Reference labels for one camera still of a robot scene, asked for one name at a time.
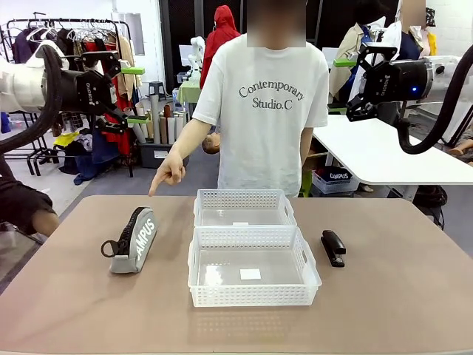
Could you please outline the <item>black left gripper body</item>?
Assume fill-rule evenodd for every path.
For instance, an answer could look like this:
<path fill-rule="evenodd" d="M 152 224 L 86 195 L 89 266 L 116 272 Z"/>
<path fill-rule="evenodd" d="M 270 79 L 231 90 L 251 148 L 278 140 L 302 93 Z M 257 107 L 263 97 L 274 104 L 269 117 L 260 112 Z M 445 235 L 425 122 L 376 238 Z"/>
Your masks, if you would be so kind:
<path fill-rule="evenodd" d="M 61 71 L 62 111 L 113 111 L 112 79 L 95 70 Z"/>

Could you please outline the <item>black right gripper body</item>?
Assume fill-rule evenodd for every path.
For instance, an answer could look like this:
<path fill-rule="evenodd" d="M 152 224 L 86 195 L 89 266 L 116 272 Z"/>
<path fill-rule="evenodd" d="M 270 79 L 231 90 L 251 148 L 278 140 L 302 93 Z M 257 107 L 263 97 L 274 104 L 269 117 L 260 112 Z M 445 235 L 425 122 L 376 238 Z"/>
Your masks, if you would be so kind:
<path fill-rule="evenodd" d="M 371 69 L 371 103 L 416 101 L 432 88 L 432 64 L 427 58 L 383 61 Z"/>

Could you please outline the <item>person's right hand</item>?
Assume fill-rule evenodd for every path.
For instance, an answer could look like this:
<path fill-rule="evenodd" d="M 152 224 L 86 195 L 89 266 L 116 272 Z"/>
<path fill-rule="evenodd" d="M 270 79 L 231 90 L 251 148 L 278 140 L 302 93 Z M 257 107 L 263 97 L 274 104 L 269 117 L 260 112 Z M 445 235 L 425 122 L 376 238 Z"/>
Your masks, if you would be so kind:
<path fill-rule="evenodd" d="M 178 152 L 170 151 L 161 165 L 157 168 L 156 174 L 149 188 L 148 196 L 154 196 L 161 183 L 170 186 L 177 185 L 185 177 L 186 170 L 183 159 Z"/>

